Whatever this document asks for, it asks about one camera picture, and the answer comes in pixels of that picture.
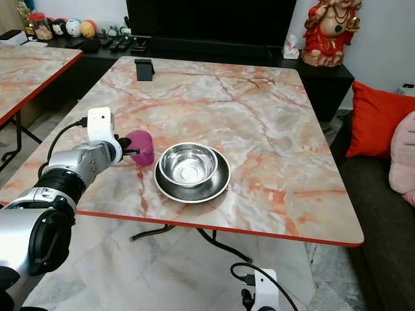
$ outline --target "television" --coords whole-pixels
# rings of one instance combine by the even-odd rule
[[[132,34],[283,46],[296,0],[126,0]]]

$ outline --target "red statue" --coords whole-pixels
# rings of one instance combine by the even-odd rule
[[[343,45],[350,45],[359,29],[356,10],[361,5],[362,0],[319,0],[305,22],[303,61],[316,67],[341,65]]]

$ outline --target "black cable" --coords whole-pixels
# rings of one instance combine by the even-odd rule
[[[56,135],[56,137],[53,139],[53,142],[52,142],[51,146],[49,147],[49,151],[47,153],[47,161],[44,164],[42,164],[40,166],[39,170],[38,170],[38,178],[39,179],[42,176],[43,169],[49,164],[49,160],[51,159],[53,148],[56,145],[56,143],[58,142],[58,139],[62,136],[62,134],[65,133],[66,131],[68,131],[68,129],[73,128],[74,126],[82,126],[83,128],[86,128],[87,123],[88,123],[88,118],[83,117],[79,121],[71,123],[70,125],[67,125],[67,126],[65,126],[64,128],[62,128],[60,130],[58,135]]]
[[[258,272],[260,272],[261,274],[263,274],[265,277],[267,277],[275,286],[277,286],[277,288],[280,290],[281,293],[283,293],[283,295],[285,296],[285,298],[287,298],[288,302],[290,303],[292,309],[294,309],[294,311],[298,311],[296,305],[294,304],[294,301],[292,301],[291,297],[288,295],[288,293],[284,290],[284,288],[278,284],[277,281],[275,281],[267,272],[265,272],[264,270],[262,270],[261,268],[258,268],[257,266],[254,266],[253,264],[249,264],[247,262],[238,262],[236,264],[233,264],[231,266],[231,274],[238,280],[244,282],[244,277],[241,277],[239,275],[237,275],[235,272],[233,272],[233,269],[235,269],[236,267],[249,267],[252,268],[254,270],[257,270]]]

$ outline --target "tiled floor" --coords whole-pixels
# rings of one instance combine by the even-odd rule
[[[67,102],[59,109],[48,109],[30,130],[40,138],[46,137],[73,104]],[[322,124],[329,142],[338,125],[337,121]],[[7,126],[0,134],[0,153],[13,149],[14,126]],[[23,138],[23,144],[25,151],[0,174],[0,187],[37,147],[28,137]],[[210,246],[195,230],[183,227],[134,243],[128,241],[130,235],[156,227],[78,216],[69,258],[43,278],[26,305],[49,311],[245,310],[240,292],[247,286],[229,273],[230,265],[239,261],[237,257]],[[301,243],[232,233],[218,233],[218,239],[248,253],[261,267],[276,269],[277,275],[281,254],[275,245]],[[306,243],[305,249],[316,294],[308,307],[294,298],[299,310],[367,310],[344,248]],[[282,276],[280,282],[283,286],[288,283]],[[280,307],[290,310],[282,296]]]

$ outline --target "gray sofa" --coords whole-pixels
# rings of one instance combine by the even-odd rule
[[[390,161],[345,159],[350,139],[351,115],[330,149],[364,232],[350,256],[369,310],[415,311],[415,209],[390,188]]]

